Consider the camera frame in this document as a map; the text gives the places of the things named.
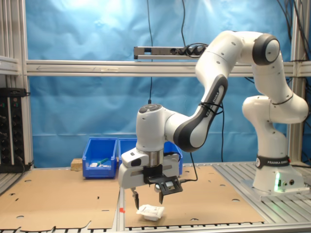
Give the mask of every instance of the power strip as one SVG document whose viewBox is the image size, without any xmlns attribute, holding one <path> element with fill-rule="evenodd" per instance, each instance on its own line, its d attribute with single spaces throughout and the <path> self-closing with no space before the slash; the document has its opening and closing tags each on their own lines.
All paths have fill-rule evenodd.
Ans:
<svg viewBox="0 0 311 233">
<path fill-rule="evenodd" d="M 0 95 L 0 173 L 22 172 L 25 164 L 21 98 L 23 89 L 1 88 Z"/>
</svg>

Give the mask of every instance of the metal table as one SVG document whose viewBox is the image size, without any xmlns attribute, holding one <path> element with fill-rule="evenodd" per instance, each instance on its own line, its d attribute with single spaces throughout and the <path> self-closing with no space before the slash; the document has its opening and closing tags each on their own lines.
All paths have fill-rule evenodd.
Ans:
<svg viewBox="0 0 311 233">
<path fill-rule="evenodd" d="M 287 195 L 283 197 L 268 197 L 259 201 L 251 196 L 249 191 L 242 184 L 243 180 L 251 180 L 255 176 L 255 163 L 236 162 L 236 163 L 205 163 L 196 166 L 213 166 L 219 173 L 230 182 L 237 192 L 252 205 L 259 214 L 265 219 L 262 223 L 235 223 L 235 224 L 211 224 L 211 225 L 189 225 L 189 226 L 165 226 L 165 227 L 144 227 L 126 228 L 124 226 L 125 214 L 119 213 L 119 208 L 124 208 L 124 190 L 121 189 L 117 211 L 114 218 L 112 229 L 88 230 L 82 229 L 53 229 L 46 233 L 102 233 L 132 231 L 133 233 L 148 232 L 311 232 L 311 194 L 306 195 Z M 311 180 L 311 169 L 296 168 L 301 172 L 307 182 Z M 0 174 L 0 191 L 10 185 L 19 174 Z M 16 230 L 4 230 L 0 233 L 18 233 Z"/>
</svg>

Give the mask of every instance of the blue backdrop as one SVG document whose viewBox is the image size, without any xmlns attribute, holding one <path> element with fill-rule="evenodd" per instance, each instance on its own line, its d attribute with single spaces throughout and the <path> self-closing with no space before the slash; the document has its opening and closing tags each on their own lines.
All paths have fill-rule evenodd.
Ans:
<svg viewBox="0 0 311 233">
<path fill-rule="evenodd" d="M 183 46 L 181 0 L 150 0 L 154 46 Z M 185 0 L 186 44 L 209 43 L 224 30 L 275 35 L 290 59 L 285 17 L 277 1 Z M 133 61 L 134 46 L 150 46 L 146 0 L 26 0 L 29 59 Z M 30 77 L 36 167 L 69 166 L 90 136 L 135 137 L 136 114 L 149 98 L 149 77 Z M 152 101 L 192 115 L 203 94 L 196 78 L 154 78 Z M 242 114 L 258 91 L 229 78 L 224 99 L 225 161 L 254 161 L 257 136 Z M 286 132 L 286 125 L 277 126 Z M 218 115 L 195 162 L 219 162 Z M 190 157 L 184 153 L 184 161 Z"/>
</svg>

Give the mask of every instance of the blue bin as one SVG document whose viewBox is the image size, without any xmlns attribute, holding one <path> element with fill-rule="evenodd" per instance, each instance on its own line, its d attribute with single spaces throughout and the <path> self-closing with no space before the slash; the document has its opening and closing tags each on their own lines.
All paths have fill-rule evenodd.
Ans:
<svg viewBox="0 0 311 233">
<path fill-rule="evenodd" d="M 119 138 L 119 166 L 122 164 L 122 154 L 136 147 L 136 138 Z M 166 142 L 164 144 L 164 153 L 167 152 L 178 152 L 180 153 L 179 161 L 179 175 L 183 173 L 183 154 L 181 149 L 173 144 L 172 142 Z"/>
<path fill-rule="evenodd" d="M 85 178 L 114 178 L 116 176 L 117 158 L 117 138 L 95 138 L 88 140 L 86 149 L 82 157 L 83 176 Z M 106 167 L 90 167 L 92 163 L 97 163 L 105 158 Z"/>
</svg>

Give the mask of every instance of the cable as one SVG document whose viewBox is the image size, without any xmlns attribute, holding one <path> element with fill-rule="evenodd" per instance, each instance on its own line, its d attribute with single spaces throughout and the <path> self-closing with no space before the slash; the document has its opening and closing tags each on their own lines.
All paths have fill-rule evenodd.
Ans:
<svg viewBox="0 0 311 233">
<path fill-rule="evenodd" d="M 195 178 L 195 180 L 192 180 L 192 179 L 182 179 L 182 180 L 179 180 L 181 183 L 185 183 L 185 182 L 189 182 L 189 181 L 197 181 L 199 179 L 198 178 L 198 174 L 196 173 L 195 164 L 194 164 L 191 152 L 190 152 L 190 157 L 191 157 L 191 160 L 192 160 L 192 165 L 193 165 L 193 169 L 194 169 L 194 173 L 195 173 L 195 177 L 196 178 Z"/>
<path fill-rule="evenodd" d="M 184 17 L 183 17 L 183 24 L 181 25 L 181 36 L 183 37 L 184 46 L 186 46 L 185 38 L 184 38 L 184 24 L 185 24 L 185 17 L 186 17 L 186 9 L 185 9 L 185 2 L 183 2 L 183 8 L 184 8 Z"/>
<path fill-rule="evenodd" d="M 150 39 L 151 39 L 151 47 L 153 47 L 154 42 L 152 39 L 151 26 L 150 26 L 149 0 L 147 0 L 147 10 L 148 10 L 148 24 L 149 24 L 149 33 L 150 33 Z M 151 91 L 152 91 L 152 77 L 150 77 L 150 92 L 149 92 L 148 104 L 151 103 Z"/>
<path fill-rule="evenodd" d="M 222 129 L 222 162 L 224 161 L 224 128 L 225 128 L 225 110 L 224 110 L 224 104 L 221 103 L 221 106 L 223 108 L 223 129 Z"/>
<path fill-rule="evenodd" d="M 292 165 L 292 166 L 295 166 L 295 167 L 303 167 L 303 168 L 311 168 L 311 166 L 302 166 L 302 165 Z"/>
<path fill-rule="evenodd" d="M 246 80 L 248 80 L 251 83 L 254 83 L 254 81 L 250 80 L 248 77 L 244 77 Z"/>
<path fill-rule="evenodd" d="M 280 7 L 281 7 L 281 9 L 282 9 L 282 12 L 283 12 L 283 14 L 284 14 L 284 16 L 285 16 L 285 19 L 286 19 L 288 38 L 290 39 L 290 41 L 292 41 L 292 35 L 291 35 L 291 30 L 290 30 L 290 23 L 289 23 L 289 21 L 288 21 L 287 15 L 286 15 L 286 13 L 285 13 L 285 11 L 284 11 L 284 8 L 282 7 L 280 1 L 277 0 L 277 2 L 278 2 L 278 4 L 280 5 Z"/>
<path fill-rule="evenodd" d="M 301 26 L 300 17 L 299 17 L 299 13 L 298 13 L 298 9 L 297 9 L 297 5 L 296 5 L 295 1 L 294 1 L 294 9 L 295 9 L 295 12 L 296 12 L 297 23 L 298 23 L 298 28 L 299 28 L 299 31 L 300 31 L 300 35 L 301 35 L 302 39 L 305 41 L 305 43 L 302 43 L 302 45 L 304 47 L 304 50 L 305 50 L 305 53 L 306 53 L 306 57 L 309 60 L 309 55 L 308 55 L 308 51 L 306 49 L 306 44 L 308 46 L 309 52 L 311 52 L 311 50 L 310 50 L 310 46 L 309 46 L 308 40 L 306 39 L 303 27 Z"/>
<path fill-rule="evenodd" d="M 311 163 L 311 159 L 309 158 L 309 156 L 302 150 L 301 151 L 304 155 L 305 155 L 305 157 L 307 158 L 307 161 L 306 162 L 309 162 L 309 163 Z"/>
<path fill-rule="evenodd" d="M 21 175 L 13 182 L 11 183 L 5 190 L 3 190 L 1 193 L 0 193 L 0 196 L 5 193 L 6 191 L 8 191 L 10 188 L 12 188 L 24 175 L 25 173 L 25 165 L 23 163 L 23 160 L 22 158 L 20 157 L 17 157 L 17 161 L 19 161 L 21 163 L 21 165 L 23 166 L 23 172 L 21 173 Z"/>
<path fill-rule="evenodd" d="M 181 155 L 180 155 L 179 152 L 174 152 L 174 151 L 172 151 L 172 152 L 166 152 L 166 153 L 163 154 L 163 156 L 165 157 L 165 156 L 173 155 L 173 154 L 179 154 L 179 159 L 178 159 L 178 161 L 180 161 Z"/>
<path fill-rule="evenodd" d="M 308 122 L 306 122 L 306 121 L 305 121 L 305 123 L 306 123 L 306 124 L 309 126 L 309 128 L 311 129 L 311 125 L 310 125 Z"/>
</svg>

